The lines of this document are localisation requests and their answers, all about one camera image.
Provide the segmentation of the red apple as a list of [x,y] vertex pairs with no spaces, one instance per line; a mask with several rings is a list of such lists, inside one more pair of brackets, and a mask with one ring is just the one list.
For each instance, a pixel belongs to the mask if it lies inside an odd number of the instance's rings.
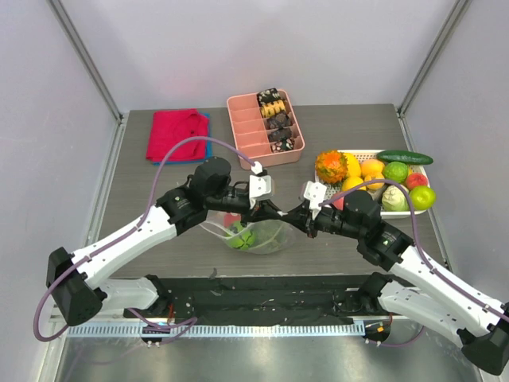
[[223,217],[223,226],[230,228],[235,222],[240,222],[241,216],[236,213],[226,213]]

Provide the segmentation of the clear polka dot zip bag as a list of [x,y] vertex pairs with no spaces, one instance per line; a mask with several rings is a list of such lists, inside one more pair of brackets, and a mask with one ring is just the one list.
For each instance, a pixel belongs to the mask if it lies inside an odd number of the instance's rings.
[[229,212],[209,212],[200,227],[236,251],[269,255],[287,249],[295,241],[295,230],[280,220],[241,224],[241,216]]

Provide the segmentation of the green bell pepper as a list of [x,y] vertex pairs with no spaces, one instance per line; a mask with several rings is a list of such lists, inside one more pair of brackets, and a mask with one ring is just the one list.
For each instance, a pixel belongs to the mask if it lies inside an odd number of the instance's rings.
[[253,247],[255,241],[256,237],[252,231],[244,231],[230,238],[227,241],[227,245],[236,250],[244,251]]

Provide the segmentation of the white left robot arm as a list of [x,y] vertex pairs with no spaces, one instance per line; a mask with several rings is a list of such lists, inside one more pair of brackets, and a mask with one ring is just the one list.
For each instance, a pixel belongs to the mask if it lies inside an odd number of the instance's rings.
[[231,165],[211,158],[199,165],[187,181],[151,198],[148,209],[136,220],[85,248],[67,252],[58,248],[49,255],[46,286],[69,326],[84,324],[113,302],[107,282],[120,267],[145,251],[203,223],[209,211],[249,215],[270,199],[271,176],[259,163],[252,167],[245,187],[231,184]]

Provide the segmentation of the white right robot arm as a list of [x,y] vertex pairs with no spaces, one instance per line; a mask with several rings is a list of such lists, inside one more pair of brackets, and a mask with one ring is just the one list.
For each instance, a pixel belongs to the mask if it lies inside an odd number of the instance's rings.
[[476,367],[501,375],[508,362],[508,306],[434,261],[416,236],[382,220],[367,192],[348,194],[340,211],[312,199],[282,216],[311,236],[327,232],[356,239],[369,263],[394,275],[373,277],[359,294],[363,311],[401,314],[447,338]]

